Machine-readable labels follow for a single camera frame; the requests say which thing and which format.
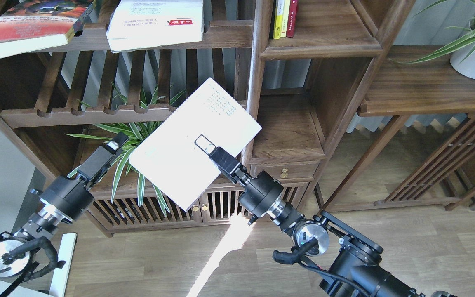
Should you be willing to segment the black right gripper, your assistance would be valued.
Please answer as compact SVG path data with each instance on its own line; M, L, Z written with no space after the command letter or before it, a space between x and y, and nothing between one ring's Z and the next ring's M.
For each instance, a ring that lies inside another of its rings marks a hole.
M239 203L252 214L248 224L251 225L265 214L270 216L275 224L280 225L280 216L284 211L284 202L281 199L283 186L266 171L257 177L251 177L247 168L238 162L222 147L217 147L201 134L194 144L209 156L219 170L234 184L241 184L244 192L239 196Z

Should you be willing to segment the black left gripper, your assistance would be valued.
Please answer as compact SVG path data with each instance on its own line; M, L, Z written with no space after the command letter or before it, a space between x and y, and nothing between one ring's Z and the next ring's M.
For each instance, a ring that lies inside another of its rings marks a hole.
M123 132L117 133L106 147L99 147L77 168L77 176L70 179L59 176L45 191L40 200L45 207L31 216L38 225L57 225L60 222L71 224L79 218L94 201L89 189L94 186L111 167L116 154L129 137Z

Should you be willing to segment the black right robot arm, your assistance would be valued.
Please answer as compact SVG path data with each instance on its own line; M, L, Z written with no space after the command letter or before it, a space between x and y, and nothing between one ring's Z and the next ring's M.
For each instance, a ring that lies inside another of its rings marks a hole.
M422 297L423 293L405 284L380 266L383 248L332 214L305 218L290 203L283 201L280 182L265 171L251 177L245 166L222 147L203 135L195 144L234 184L241 184L239 203L252 217L249 224L265 215L282 232L292 237L291 252L275 250L272 259L281 264L299 264L322 277L320 287L330 297ZM339 254L329 269L320 268L311 257L322 255L329 245L329 234L339 239Z

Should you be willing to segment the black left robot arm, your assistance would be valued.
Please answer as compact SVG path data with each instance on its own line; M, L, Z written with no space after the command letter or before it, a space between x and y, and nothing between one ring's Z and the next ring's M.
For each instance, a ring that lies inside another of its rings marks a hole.
M64 266L65 261L59 260L51 243L58 224L71 224L92 204L94 196L89 190L121 155L127 141L126 134L117 133L74 169L75 177L59 176L44 191L31 190L45 206L32 214L17 232L0 233L0 278L16 277L1 293L2 297L9 296L22 282L41 278Z

